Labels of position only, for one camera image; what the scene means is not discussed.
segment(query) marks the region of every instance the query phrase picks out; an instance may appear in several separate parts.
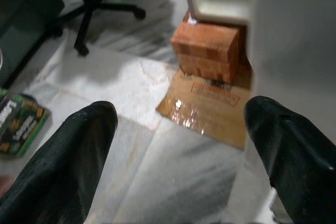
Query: chair base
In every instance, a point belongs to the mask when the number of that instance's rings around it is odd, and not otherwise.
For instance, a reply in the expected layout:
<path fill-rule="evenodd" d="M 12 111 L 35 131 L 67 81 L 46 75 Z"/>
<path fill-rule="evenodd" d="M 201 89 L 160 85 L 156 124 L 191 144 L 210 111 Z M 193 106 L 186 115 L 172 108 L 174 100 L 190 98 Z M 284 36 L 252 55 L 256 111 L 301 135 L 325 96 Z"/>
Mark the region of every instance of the chair base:
<path fill-rule="evenodd" d="M 85 45 L 85 37 L 89 28 L 90 20 L 93 12 L 96 9 L 102 10 L 116 10 L 122 12 L 132 12 L 137 19 L 144 19 L 146 17 L 146 12 L 144 9 L 137 7 L 136 5 L 128 5 L 128 4 L 104 4 L 103 0 L 83 0 L 84 4 L 71 12 L 58 17 L 56 20 L 49 24 L 49 29 L 55 30 L 62 26 L 62 24 L 70 21 L 71 19 L 81 15 L 84 13 L 84 17 L 82 19 L 77 39 L 74 45 L 74 48 L 78 51 L 80 56 L 86 56 L 89 53 L 88 48 Z"/>

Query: marble floor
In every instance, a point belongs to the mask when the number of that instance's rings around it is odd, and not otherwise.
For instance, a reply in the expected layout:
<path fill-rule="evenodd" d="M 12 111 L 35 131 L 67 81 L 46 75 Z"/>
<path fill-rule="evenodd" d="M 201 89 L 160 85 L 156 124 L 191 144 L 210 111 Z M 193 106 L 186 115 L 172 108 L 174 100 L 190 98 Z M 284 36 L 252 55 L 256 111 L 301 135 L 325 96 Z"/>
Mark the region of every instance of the marble floor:
<path fill-rule="evenodd" d="M 73 49 L 80 18 L 41 46 L 11 90 L 33 95 L 52 119 L 23 159 L 0 168 L 15 177 L 68 115 L 107 100 L 119 126 L 86 223 L 220 222 L 242 152 L 155 111 L 178 68 L 170 37 L 186 0 L 107 1 L 135 3 L 147 17 L 96 12 L 85 58 Z"/>

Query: stacked bricks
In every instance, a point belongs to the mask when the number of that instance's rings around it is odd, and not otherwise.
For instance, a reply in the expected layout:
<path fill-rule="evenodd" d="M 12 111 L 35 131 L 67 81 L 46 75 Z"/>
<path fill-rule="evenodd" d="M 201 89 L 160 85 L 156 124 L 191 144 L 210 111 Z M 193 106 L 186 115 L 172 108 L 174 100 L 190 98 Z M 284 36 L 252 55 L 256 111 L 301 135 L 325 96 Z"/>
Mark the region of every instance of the stacked bricks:
<path fill-rule="evenodd" d="M 239 29 L 182 22 L 171 43 L 182 71 L 232 83 L 239 60 Z"/>

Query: green book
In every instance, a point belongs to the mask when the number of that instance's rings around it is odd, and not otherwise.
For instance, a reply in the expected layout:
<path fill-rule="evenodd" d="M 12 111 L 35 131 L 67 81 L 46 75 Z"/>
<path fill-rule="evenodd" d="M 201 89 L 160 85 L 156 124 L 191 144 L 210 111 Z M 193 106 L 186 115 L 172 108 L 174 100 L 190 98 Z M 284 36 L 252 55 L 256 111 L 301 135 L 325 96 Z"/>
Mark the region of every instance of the green book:
<path fill-rule="evenodd" d="M 0 154 L 23 156 L 49 115 L 33 99 L 0 88 Z"/>

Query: cardboard sheet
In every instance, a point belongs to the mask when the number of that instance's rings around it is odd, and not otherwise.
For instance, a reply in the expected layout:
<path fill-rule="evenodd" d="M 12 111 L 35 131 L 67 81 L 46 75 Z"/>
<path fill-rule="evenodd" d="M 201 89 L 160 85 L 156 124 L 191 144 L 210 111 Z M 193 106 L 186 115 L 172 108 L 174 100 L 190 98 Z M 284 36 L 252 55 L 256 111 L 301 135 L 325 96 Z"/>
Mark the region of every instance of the cardboard sheet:
<path fill-rule="evenodd" d="M 252 70 L 239 65 L 236 80 L 226 84 L 179 70 L 156 110 L 173 122 L 244 149 L 244 106 L 250 98 Z"/>

